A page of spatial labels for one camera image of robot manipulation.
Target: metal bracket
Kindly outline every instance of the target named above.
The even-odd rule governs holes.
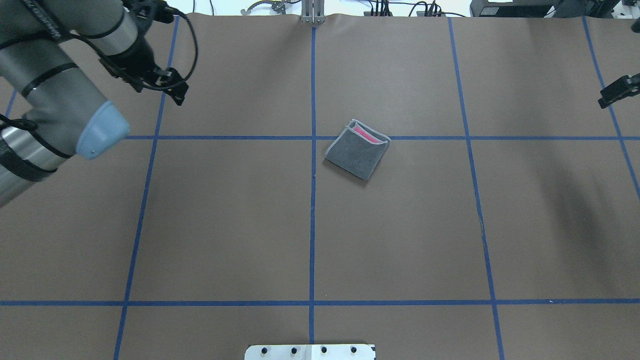
[[[339,345],[254,345],[244,360],[376,360],[376,346]]]
[[[322,24],[324,16],[324,0],[302,0],[302,22]]]

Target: folded cloth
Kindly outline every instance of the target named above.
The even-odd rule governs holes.
[[[329,146],[324,158],[360,179],[369,180],[390,142],[387,135],[353,119]]]

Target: black clamp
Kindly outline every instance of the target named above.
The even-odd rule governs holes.
[[[640,94],[640,74],[625,75],[600,91],[602,97],[598,99],[601,108],[606,108],[618,100]]]
[[[165,90],[164,92],[173,99],[177,106],[182,105],[184,96],[187,94],[187,90],[189,90],[189,85],[182,81],[183,78],[178,73],[178,70],[170,67],[166,70],[160,70],[156,72],[160,75],[160,86],[172,86],[174,84],[179,84]]]

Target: black cable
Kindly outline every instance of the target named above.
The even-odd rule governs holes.
[[[373,3],[371,2],[371,0],[367,0],[369,2],[369,5],[371,5],[371,15],[373,15]]]
[[[417,3],[413,4],[413,8],[411,8],[411,11],[409,12],[409,16],[411,16],[411,14],[413,14],[413,11],[415,10],[415,7],[420,5],[420,4],[424,4],[424,13],[427,13],[427,2],[426,1],[418,1]]]
[[[0,114],[0,122],[5,123],[6,125],[0,125],[0,129],[4,129],[6,126],[15,127],[16,129],[25,130],[25,131],[35,131],[38,129],[38,124],[31,120],[27,119],[16,119],[12,120],[8,117]]]
[[[392,16],[391,9],[389,8],[390,3],[389,0],[376,0],[376,11],[373,10],[373,4],[369,1],[371,5],[371,16]]]
[[[179,17],[183,18],[187,22],[187,25],[189,26],[189,30],[191,31],[191,36],[193,37],[193,48],[194,48],[195,54],[193,56],[193,63],[191,64],[191,69],[189,70],[189,74],[187,74],[187,76],[185,76],[184,79],[178,81],[175,84],[169,85],[169,86],[148,85],[148,84],[140,81],[139,79],[134,78],[133,76],[127,74],[124,70],[122,70],[113,61],[111,61],[111,59],[109,59],[107,57],[107,55],[102,52],[102,50],[100,50],[96,45],[93,45],[89,40],[87,40],[87,39],[85,39],[83,37],[80,37],[78,35],[75,35],[75,34],[72,34],[72,36],[73,36],[74,39],[80,40],[80,41],[84,42],[85,44],[89,45],[98,54],[98,56],[100,56],[100,59],[103,59],[107,64],[109,64],[109,66],[111,66],[114,70],[116,70],[116,72],[118,73],[118,75],[121,78],[126,79],[128,82],[133,83],[133,84],[138,85],[138,86],[141,86],[141,87],[143,87],[145,89],[149,89],[149,90],[155,90],[155,91],[170,90],[172,88],[175,88],[177,86],[180,86],[180,85],[186,83],[187,80],[193,74],[193,71],[196,68],[196,63],[198,62],[198,40],[196,39],[196,32],[193,29],[193,25],[192,25],[191,21],[189,20],[189,18],[187,17],[187,15],[185,15],[182,11],[180,11],[178,9],[175,9],[175,13],[177,13]]]
[[[439,12],[439,13],[433,14],[433,16],[437,16],[437,15],[456,15],[456,16],[459,16],[459,17],[467,17],[467,16],[462,15],[460,13],[452,13],[452,12]]]
[[[415,5],[415,3],[402,3],[397,1],[389,1],[388,4]]]
[[[436,0],[433,0],[428,12],[428,16],[439,17],[441,15],[440,13],[442,13],[442,7],[436,4]]]

